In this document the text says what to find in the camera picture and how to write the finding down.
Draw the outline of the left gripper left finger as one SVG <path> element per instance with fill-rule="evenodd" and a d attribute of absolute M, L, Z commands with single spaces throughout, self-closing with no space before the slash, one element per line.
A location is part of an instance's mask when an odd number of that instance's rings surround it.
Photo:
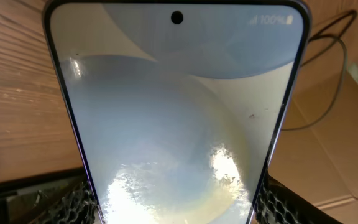
<path fill-rule="evenodd" d="M 98 208 L 88 181 L 77 185 L 32 223 L 94 224 Z"/>

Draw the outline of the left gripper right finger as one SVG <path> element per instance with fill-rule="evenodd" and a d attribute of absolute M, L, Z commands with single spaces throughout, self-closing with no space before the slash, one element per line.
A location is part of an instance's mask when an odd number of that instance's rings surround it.
<path fill-rule="evenodd" d="M 269 175 L 259 190 L 255 218 L 261 224 L 341 224 Z"/>

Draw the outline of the blue Galaxy smartphone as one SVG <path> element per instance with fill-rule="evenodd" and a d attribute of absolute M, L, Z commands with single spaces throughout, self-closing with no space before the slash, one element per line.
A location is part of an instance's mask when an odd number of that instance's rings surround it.
<path fill-rule="evenodd" d="M 302 1 L 49 1 L 103 223 L 250 223 L 308 41 Z"/>

